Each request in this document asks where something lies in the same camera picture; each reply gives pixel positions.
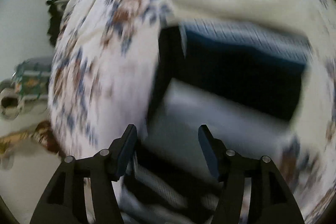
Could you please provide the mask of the black grey striped sweater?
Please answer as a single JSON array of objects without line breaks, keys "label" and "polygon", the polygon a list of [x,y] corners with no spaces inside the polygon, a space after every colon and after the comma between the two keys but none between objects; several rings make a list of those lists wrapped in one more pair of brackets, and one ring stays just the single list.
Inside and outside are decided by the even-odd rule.
[{"label": "black grey striped sweater", "polygon": [[303,223],[276,165],[309,40],[249,22],[191,20],[159,34],[147,138],[123,179],[125,223]]}]

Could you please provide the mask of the black clothes pile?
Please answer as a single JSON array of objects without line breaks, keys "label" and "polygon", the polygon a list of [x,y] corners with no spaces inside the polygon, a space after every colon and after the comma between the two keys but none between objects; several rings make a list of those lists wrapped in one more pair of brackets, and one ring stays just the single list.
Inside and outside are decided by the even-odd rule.
[{"label": "black clothes pile", "polygon": [[60,33],[60,23],[64,14],[64,10],[68,0],[48,0],[46,5],[49,7],[48,13],[50,15],[49,29],[47,35],[49,36],[50,44],[55,47],[58,35]]}]

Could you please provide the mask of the teal storage rack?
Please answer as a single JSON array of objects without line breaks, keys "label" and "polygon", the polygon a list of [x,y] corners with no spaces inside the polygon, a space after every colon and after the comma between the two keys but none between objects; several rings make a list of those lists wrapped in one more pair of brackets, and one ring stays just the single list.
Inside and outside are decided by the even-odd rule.
[{"label": "teal storage rack", "polygon": [[12,81],[20,101],[48,98],[52,60],[52,56],[33,57],[15,67]]}]

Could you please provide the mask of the floral bed cover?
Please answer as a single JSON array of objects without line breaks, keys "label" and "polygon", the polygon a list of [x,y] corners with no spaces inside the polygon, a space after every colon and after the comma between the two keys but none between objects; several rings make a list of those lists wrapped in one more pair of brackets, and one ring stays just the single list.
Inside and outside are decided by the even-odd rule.
[{"label": "floral bed cover", "polygon": [[66,155],[91,157],[119,138],[127,125],[147,138],[147,112],[159,63],[161,30],[182,22],[249,22],[305,36],[310,57],[284,151],[294,160],[276,165],[303,216],[324,223],[335,210],[335,0],[309,0],[317,33],[238,19],[181,18],[172,0],[70,0],[55,48],[49,85],[51,124]]}]

